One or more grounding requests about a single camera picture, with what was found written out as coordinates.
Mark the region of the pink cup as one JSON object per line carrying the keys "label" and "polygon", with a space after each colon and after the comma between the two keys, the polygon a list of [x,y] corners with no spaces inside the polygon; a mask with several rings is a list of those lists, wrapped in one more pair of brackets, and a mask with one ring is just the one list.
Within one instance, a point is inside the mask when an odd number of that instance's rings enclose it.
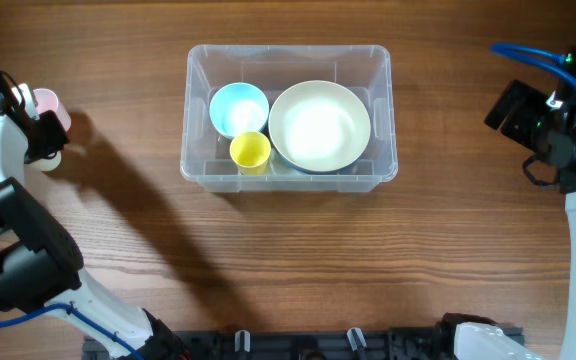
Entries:
{"label": "pink cup", "polygon": [[71,127],[72,120],[57,94],[50,89],[38,88],[33,90],[36,109],[39,114],[53,111],[65,131]]}

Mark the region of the pale green cup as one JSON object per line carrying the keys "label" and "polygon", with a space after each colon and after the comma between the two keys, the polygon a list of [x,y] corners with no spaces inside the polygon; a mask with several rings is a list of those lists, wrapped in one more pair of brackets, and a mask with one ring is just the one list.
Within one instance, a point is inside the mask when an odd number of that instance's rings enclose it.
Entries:
{"label": "pale green cup", "polygon": [[50,172],[55,170],[60,165],[61,160],[61,152],[56,152],[52,154],[48,159],[40,159],[31,163],[30,167],[41,172]]}

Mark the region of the light blue bowl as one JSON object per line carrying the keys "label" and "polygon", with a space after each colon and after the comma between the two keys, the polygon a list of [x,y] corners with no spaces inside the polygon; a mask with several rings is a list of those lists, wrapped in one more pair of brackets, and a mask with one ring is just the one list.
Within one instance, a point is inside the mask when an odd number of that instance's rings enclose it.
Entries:
{"label": "light blue bowl", "polygon": [[236,82],[220,88],[209,104],[209,116],[215,130],[234,139],[245,132],[261,132],[267,125],[270,104],[256,86]]}

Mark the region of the cream plate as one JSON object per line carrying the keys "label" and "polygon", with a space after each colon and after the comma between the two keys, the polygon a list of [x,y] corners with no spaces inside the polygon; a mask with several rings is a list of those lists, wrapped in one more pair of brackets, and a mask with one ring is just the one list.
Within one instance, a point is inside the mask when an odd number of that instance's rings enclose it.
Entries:
{"label": "cream plate", "polygon": [[291,166],[310,173],[348,167],[368,146],[372,124],[367,108],[348,88],[311,80],[286,89],[268,119],[271,142]]}

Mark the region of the yellow cup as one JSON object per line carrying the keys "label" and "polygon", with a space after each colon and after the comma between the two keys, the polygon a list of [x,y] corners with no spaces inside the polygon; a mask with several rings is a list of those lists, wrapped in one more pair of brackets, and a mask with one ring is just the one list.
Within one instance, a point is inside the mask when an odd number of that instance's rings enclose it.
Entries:
{"label": "yellow cup", "polygon": [[230,157],[243,175],[264,174],[271,151],[269,139],[260,132],[241,133],[229,147]]}

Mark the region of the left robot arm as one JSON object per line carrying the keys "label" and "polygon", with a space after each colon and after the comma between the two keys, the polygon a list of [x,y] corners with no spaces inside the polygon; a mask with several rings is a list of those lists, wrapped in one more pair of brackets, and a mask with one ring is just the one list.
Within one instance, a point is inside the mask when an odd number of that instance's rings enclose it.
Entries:
{"label": "left robot arm", "polygon": [[190,350],[161,320],[123,302],[84,267],[75,240],[24,186],[27,165],[57,160],[68,115],[37,107],[34,93],[0,70],[0,311],[70,323],[112,359],[188,359]]}

